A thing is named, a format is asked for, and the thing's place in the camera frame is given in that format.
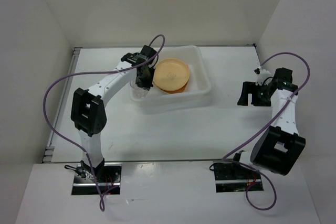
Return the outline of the clear glass cup front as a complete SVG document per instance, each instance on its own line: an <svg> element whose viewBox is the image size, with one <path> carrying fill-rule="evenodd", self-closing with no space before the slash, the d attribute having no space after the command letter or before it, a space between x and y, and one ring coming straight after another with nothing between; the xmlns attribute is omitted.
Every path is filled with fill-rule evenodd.
<svg viewBox="0 0 336 224"><path fill-rule="evenodd" d="M131 81L129 85L130 85L130 97L132 99L145 98L149 93L149 90L138 87L134 81Z"/></svg>

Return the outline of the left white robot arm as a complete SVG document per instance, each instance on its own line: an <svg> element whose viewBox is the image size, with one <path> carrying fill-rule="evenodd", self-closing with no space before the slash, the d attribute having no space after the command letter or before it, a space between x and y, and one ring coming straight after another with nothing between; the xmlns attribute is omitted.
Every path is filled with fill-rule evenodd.
<svg viewBox="0 0 336 224"><path fill-rule="evenodd" d="M143 46L140 52L127 53L108 74L87 89L75 90L70 118L78 130L82 154L81 167L93 182L104 177L104 157L101 151L101 132L107 123L105 107L112 97L131 81L141 91L153 87L154 67L152 62L158 55L150 46Z"/></svg>

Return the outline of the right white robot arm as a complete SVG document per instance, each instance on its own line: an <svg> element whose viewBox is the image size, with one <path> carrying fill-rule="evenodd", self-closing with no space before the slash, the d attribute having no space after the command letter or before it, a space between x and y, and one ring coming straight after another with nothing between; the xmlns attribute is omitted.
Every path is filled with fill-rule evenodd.
<svg viewBox="0 0 336 224"><path fill-rule="evenodd" d="M258 67L255 82L243 82L240 106L272 107L275 120L255 144L250 161L275 174L287 175L302 153L306 140L296 127L296 102L298 86L292 83L292 70L278 68L272 75Z"/></svg>

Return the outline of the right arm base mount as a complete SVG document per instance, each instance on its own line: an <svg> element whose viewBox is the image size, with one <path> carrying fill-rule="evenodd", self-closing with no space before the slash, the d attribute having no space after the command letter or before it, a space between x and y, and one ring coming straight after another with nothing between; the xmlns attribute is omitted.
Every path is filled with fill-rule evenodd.
<svg viewBox="0 0 336 224"><path fill-rule="evenodd" d="M233 163L215 162L209 170L214 173L217 193L235 193L246 191L263 191L261 176L250 169Z"/></svg>

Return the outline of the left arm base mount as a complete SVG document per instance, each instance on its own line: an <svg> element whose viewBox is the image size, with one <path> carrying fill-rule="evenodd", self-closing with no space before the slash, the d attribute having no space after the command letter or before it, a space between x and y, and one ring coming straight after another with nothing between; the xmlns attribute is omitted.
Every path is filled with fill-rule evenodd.
<svg viewBox="0 0 336 224"><path fill-rule="evenodd" d="M72 195L98 195L93 176L84 170L80 164L77 166L65 165L65 169L75 172L72 184ZM122 166L118 163L105 163L105 167L98 175L98 186L100 192L108 195L120 194Z"/></svg>

